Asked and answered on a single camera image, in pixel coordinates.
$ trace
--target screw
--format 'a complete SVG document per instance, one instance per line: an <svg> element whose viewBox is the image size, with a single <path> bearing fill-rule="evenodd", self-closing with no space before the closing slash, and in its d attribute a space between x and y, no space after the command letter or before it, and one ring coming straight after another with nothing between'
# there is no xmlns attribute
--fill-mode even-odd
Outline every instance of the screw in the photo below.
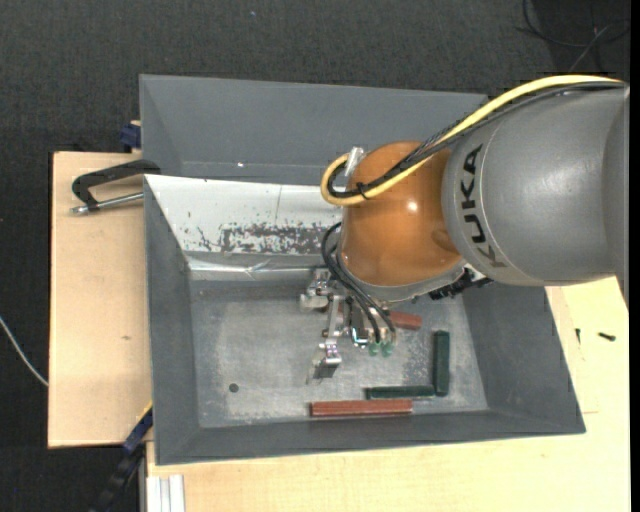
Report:
<svg viewBox="0 0 640 512"><path fill-rule="evenodd" d="M604 338L605 340L616 341L616 337L613 334L605 334L604 332L599 332L598 336Z"/></svg>

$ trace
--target wire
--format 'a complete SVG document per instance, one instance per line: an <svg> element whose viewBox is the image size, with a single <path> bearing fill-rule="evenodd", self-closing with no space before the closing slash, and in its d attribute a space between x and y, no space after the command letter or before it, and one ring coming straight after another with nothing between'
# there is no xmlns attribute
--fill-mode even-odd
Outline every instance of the wire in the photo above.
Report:
<svg viewBox="0 0 640 512"><path fill-rule="evenodd" d="M320 182L320 192L325 201L337 206L352 206L359 204L366 199L371 199L385 192L386 190L389 190L391 187L420 169L427 162L430 156L436 152L436 150L442 149L453 143L455 141L454 137L465 134L465 132L467 132L474 125L479 124L484 118L486 118L490 114L495 113L501 107L518 98L541 91L543 89L557 88L561 86L596 85L600 87L619 87L622 86L622 84L623 82L620 80L589 75L551 76L534 80L533 82L528 82L505 92L504 94L498 96L484 106L480 107L474 113L466 117L462 122L457 123L453 128L448 130L444 135L439 136L435 142L429 143L429 141L431 141L433 137L430 138L425 142L426 145L423 144L420 148L418 148L424 152L420 154L422 158L418 162L412 164L408 168L403 168L404 166L402 164L403 162L405 162L405 159L394 166L394 170L398 168L400 172L387 171L381 178L379 178L378 180L374 180L368 186L359 185L358 190L356 191L347 191L338 194L333 190L333 182L337 176L337 173L341 168L344 167L344 164L348 158L348 153L338 157L327 167L325 173L323 174L322 180ZM412 152L409 156L412 157L415 156L415 154L416 151Z"/></svg>
<svg viewBox="0 0 640 512"><path fill-rule="evenodd" d="M2 319L2 316L0 316L0 325L2 325L2 328L4 329L4 332L7 333L7 336L9 337L9 341L11 341L11 344L13 345L13 348L16 349L16 352L18 352L18 355L20 356L20 359L22 359L22 361L24 362L24 364L27 365L27 368L29 368L29 371L40 381L42 382L42 384L46 387L49 387L49 383L47 382L47 379L45 379L38 370L35 369L35 367L31 364L31 362L29 361L29 359L27 358L27 356L25 355L25 353L23 352L22 348L20 347L20 345L18 345L18 342L16 341L15 337L13 336L13 334L11 333L11 331L9 330L9 326L4 322L4 320Z"/></svg>
<svg viewBox="0 0 640 512"><path fill-rule="evenodd" d="M362 288L360 288L358 284L355 281L353 281L353 279L351 279L351 277L340 267L337 257L335 258L335 260L332 258L332 254L336 251L338 247L337 244L333 245L331 249L327 250L329 237L333 233L335 233L336 230L341 225L342 225L342 222L338 222L334 224L324 234L322 238L322 243L320 246L321 252L322 252L322 258L324 259L324 262L327 265L327 268L329 269L329 272L331 273L331 275L335 279L337 279L339 282L341 282L344 285L344 287L347 288L352 293L353 297L356 299L356 301L362 308L365 315L367 315L369 322L371 322L373 331L376 336L376 342L380 343L381 341L380 329L378 327L378 323L376 322L373 314L371 313L371 309L375 310L376 313L380 315L380 318L384 321L385 324L387 324L389 331L391 331L391 333L395 335L396 328L393 325L393 322L389 318L389 315L380 306L378 306L375 303L375 301L364 290L362 290Z"/></svg>
<svg viewBox="0 0 640 512"><path fill-rule="evenodd" d="M548 36L547 34L541 32L533 24L533 22L531 21L531 18L529 17L529 2L527 0L522 0L522 14L524 16L524 20L527 23L527 28L529 29L529 31L532 34L538 36L540 39L542 39L544 41L547 41L547 42L553 43L553 44L557 44L559 46L566 46L567 48L586 48L587 46L589 46L591 44L591 41L589 43L574 43L572 41L561 41L559 39L554 39L553 37ZM627 23L629 21L631 21L631 20L628 19L628 18L619 18L619 19L611 20L610 23L605 28L609 28L609 27L611 27L613 25L616 25L618 23ZM596 35L604 30L604 28L602 30L598 30L596 25L595 25L594 18L593 18L593 5L591 6L591 28L596 33ZM620 39L625 34L627 34L627 32L629 32L630 30L631 30L630 27L627 27L620 34L616 34L615 36L612 36L609 39L606 39L605 41L603 41L603 43L605 43L605 44L612 43L612 42Z"/></svg>
<svg viewBox="0 0 640 512"><path fill-rule="evenodd" d="M583 52L580 54L580 56L576 59L576 61L569 68L569 73L573 73L573 71L576 69L576 67L580 63L580 61L587 56L587 54L591 51L591 49L598 42L598 39L600 39L604 34L606 34L607 31L610 28L611 28L611 25L607 25L602 30L598 31L595 36L593 36L593 39L591 40L591 42L587 46L585 46Z"/></svg>

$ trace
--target black cable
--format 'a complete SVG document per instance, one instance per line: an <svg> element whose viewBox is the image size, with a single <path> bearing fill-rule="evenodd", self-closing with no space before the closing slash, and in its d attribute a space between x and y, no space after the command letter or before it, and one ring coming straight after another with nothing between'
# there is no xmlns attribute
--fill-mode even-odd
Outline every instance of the black cable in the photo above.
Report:
<svg viewBox="0 0 640 512"><path fill-rule="evenodd" d="M322 258L324 259L324 262L327 265L327 268L329 269L329 272L334 277L334 279L336 279L337 281L342 283L342 285L345 288L347 288L350 292L352 292L353 297L356 299L358 304L362 307L364 313L367 315L367 318L371 322L371 324L373 326L373 329L374 329L374 333L376 334L376 342L379 343L380 342L380 331L379 331L379 328L378 328L378 324L377 324L375 318L373 317L370 309L375 310L376 313L378 313L378 315L380 315L380 318L385 322L385 324L387 324L387 327L388 327L389 331L391 331L392 333L395 334L396 329L395 329L395 326L393 325L393 322L391 321L391 319L389 318L387 313L380 306L378 306L375 303L375 301L366 292L364 292L362 290L362 288L360 288L358 286L358 284L353 281L353 279L351 279L351 277L349 275L347 275L344 272L344 270L340 267L340 265L338 263L337 257L336 257L335 261L332 259L331 255L336 251L337 244L334 245L330 250L327 251L327 242L329 240L329 237L341 225L342 225L342 222L338 222L338 223L334 224L324 234L324 236L322 238L322 243L321 243Z"/></svg>
<svg viewBox="0 0 640 512"><path fill-rule="evenodd" d="M611 25L607 25L606 27L604 27L602 30L600 30L599 32L596 33L596 35L593 37L593 39L591 40L591 42L585 46L584 50L582 51L582 53L580 54L580 56L575 60L575 62L571 65L571 67L569 68L569 73L572 73L576 67L578 66L578 64L580 63L580 61L582 59L584 59L587 54L591 51L591 49L595 46L595 44L598 42L598 39L600 39L604 34L607 33L607 31L611 28Z"/></svg>
<svg viewBox="0 0 640 512"><path fill-rule="evenodd" d="M488 123L491 123L493 121L495 121L496 119L509 114L510 112L522 108L526 105L529 105L531 103L540 101L542 99L548 98L550 96L557 96L559 94L563 94L566 92L570 92L570 91L574 91L574 90L602 90L602 89L611 89L611 88L618 88L618 87L623 87L624 84L623 83L619 83L619 82L610 82L610 83L602 83L602 82L593 82L593 83L580 83L580 84L573 84L573 85L568 85L568 86L562 86L562 87L556 87L553 89L549 89L547 91L542 91L542 92L538 92L537 94L535 94L534 96L529 96L521 101L518 101L517 103L514 103L506 108L503 108L502 110L492 113L489 115L489 117L487 117L486 119L479 121L475 124L473 124L472 126L469 126L468 128L466 128L465 130L461 131L460 133L457 133L456 135L449 137L447 140L440 142L439 144L433 144L433 141L437 140L438 138L440 138L442 135L444 135L446 132L448 132L453 126L455 126L457 123L455 123L454 125L452 125L451 127L447 127L444 130L441 130L440 132L438 132L436 135L432 135L431 137L429 137L426 141L424 141L422 144L420 144L420 146L418 146L416 149L414 149L411 153L409 153L409 155L407 155L404 159L402 159L400 162L398 162L396 165L394 165L391 169L389 169L387 172L385 172L382 176L370 181L369 183L358 183L357 188L355 189L350 189L350 190L336 190L333 186L333 184L335 183L335 180L337 179L338 175L340 174L340 172L342 172L342 170L344 169L344 164L341 166L336 167L336 169L334 169L333 173L331 174L331 176L329 176L329 179L327 180L327 189L329 191L329 193L337 198L348 198L348 197L354 197L357 195L363 195L366 194L368 191L370 191L371 189L383 184L384 182L390 180L391 178L397 176L398 174L402 173L404 170L408 169L409 167L411 167L412 165L418 163L420 160L424 160L425 158L437 153L438 151L447 148L451 145L453 145L455 142L457 142L458 140L460 140L462 137L469 135L470 133L473 133L474 131L482 128L483 126L487 125Z"/></svg>
<svg viewBox="0 0 640 512"><path fill-rule="evenodd" d="M522 14L524 16L524 20L527 23L527 27L529 29L529 31L531 33L533 33L534 35L538 36L540 39L547 41L549 43L553 43L553 44L557 44L559 46L565 46L567 48L586 48L587 46L589 46L591 44L591 41L588 43L574 43L574 42L569 42L569 41L561 41L559 39L555 39L551 36L548 36L547 34L541 32L531 21L531 18L529 17L529 3L527 0L522 0ZM592 27L595 29L595 23L593 22L593 14L592 14ZM616 25L618 23L627 23L630 22L631 20L628 18L617 18L614 20L611 20L605 28L609 28L613 25ZM596 35L600 32L602 32L604 30L604 28L602 30L596 30ZM630 27L627 27L626 29L624 29L620 34L616 34L615 36L610 37L609 39L606 39L605 41L603 41L603 43L608 44L608 43L612 43L614 41L617 41L618 39L620 39L621 37L623 37L627 32L629 32L631 30Z"/></svg>

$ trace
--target gray tray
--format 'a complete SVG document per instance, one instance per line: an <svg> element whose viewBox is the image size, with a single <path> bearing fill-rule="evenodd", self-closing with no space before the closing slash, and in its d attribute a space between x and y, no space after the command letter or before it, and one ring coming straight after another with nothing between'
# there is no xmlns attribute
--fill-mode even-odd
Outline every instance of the gray tray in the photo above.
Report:
<svg viewBox="0 0 640 512"><path fill-rule="evenodd" d="M145 158L170 171L165 174L202 171L208 177L302 185L316 185L326 161L354 143L375 147L426 138L482 100L207 79L150 77L142 84ZM397 102L407 104L402 115ZM225 132L229 125L233 129ZM200 134L196 142L187 132ZM281 139L287 144L272 151ZM402 332L392 356L371 357L343 343L344 362L333 379L308 384L325 319L300 312L297 297L318 263L317 240L316 252L304 257L224 250L211 235L217 226L211 219L217 217L207 214L222 193L210 185L200 179L145 181L158 463L584 431L542 289L492 285L456 299L404 305L404 311L423 317L424 327ZM275 219L281 219L279 207ZM264 214L261 208L256 215ZM320 210L319 225L330 223L335 214ZM310 222L308 215L296 222L295 207L288 215L301 229ZM202 235L200 244L185 229ZM259 259L265 257L271 265L266 269ZM274 271L283 273L265 277ZM438 329L451 333L449 395L416 402L407 417L309 417L314 400L357 399L368 386L430 382L431 336Z"/></svg>

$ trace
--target small red object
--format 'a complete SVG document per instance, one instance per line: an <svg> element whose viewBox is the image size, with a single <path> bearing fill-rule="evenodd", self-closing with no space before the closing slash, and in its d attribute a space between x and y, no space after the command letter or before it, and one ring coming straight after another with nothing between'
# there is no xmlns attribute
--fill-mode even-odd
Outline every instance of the small red object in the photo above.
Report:
<svg viewBox="0 0 640 512"><path fill-rule="evenodd" d="M392 400L336 400L331 402L312 402L311 416L379 416L388 414L411 414L413 401L408 399Z"/></svg>

